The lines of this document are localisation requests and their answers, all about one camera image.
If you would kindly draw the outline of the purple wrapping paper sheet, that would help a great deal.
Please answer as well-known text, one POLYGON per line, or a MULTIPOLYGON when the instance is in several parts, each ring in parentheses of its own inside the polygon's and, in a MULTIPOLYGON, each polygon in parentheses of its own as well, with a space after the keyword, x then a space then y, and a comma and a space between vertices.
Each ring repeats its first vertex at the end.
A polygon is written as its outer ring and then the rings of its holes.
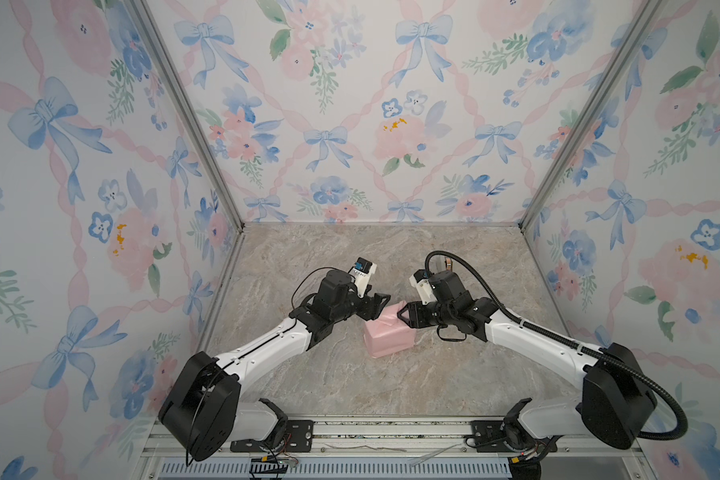
POLYGON ((363 340, 372 358, 392 355, 415 345, 416 331, 397 316, 406 305, 405 301, 388 305, 376 320, 365 323, 363 340))

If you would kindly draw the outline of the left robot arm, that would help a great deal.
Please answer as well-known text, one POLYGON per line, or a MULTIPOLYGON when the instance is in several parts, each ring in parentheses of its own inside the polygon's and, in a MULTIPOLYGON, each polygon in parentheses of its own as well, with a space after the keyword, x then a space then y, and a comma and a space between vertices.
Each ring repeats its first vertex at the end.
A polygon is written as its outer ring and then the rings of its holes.
POLYGON ((287 415, 268 399, 245 403, 241 395, 265 374, 325 340, 336 324, 352 316, 377 319, 390 297, 371 291, 376 269, 363 258, 347 271, 330 268, 317 292, 272 330, 218 356, 200 351, 189 358, 158 414, 184 448, 187 465, 208 459, 226 442, 251 443, 271 454, 281 450, 287 415))

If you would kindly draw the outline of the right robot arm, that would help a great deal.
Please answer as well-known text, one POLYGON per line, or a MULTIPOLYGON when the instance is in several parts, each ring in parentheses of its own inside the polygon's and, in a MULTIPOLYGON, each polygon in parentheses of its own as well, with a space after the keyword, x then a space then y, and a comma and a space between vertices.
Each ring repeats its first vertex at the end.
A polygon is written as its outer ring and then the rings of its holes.
POLYGON ((499 438, 515 451, 537 441, 586 435, 626 450, 656 408, 653 391, 640 379, 631 351, 612 345, 602 359, 587 344, 534 324, 490 297, 473 297, 458 275, 416 271, 409 279, 418 300, 398 317, 413 329, 455 327, 464 336, 510 349, 547 368, 576 394, 546 401, 519 400, 503 417, 499 438))

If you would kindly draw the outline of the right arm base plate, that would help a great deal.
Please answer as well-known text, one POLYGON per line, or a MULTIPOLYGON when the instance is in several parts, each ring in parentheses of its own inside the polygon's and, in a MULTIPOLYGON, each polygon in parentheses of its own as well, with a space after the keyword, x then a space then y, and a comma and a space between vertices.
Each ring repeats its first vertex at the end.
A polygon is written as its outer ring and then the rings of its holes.
POLYGON ((507 453, 532 456, 557 451, 550 437, 532 438, 519 425, 506 426, 502 420, 474 420, 470 423, 471 433, 464 438, 468 448, 479 453, 507 453))

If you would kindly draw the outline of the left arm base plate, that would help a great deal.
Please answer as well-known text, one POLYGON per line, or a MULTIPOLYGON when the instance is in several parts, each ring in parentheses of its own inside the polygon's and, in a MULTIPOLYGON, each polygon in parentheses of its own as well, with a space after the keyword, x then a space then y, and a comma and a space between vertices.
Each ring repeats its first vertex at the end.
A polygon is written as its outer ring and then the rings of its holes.
POLYGON ((265 440, 232 441, 233 453, 309 453, 314 439, 313 420, 287 420, 278 424, 275 431, 265 440))

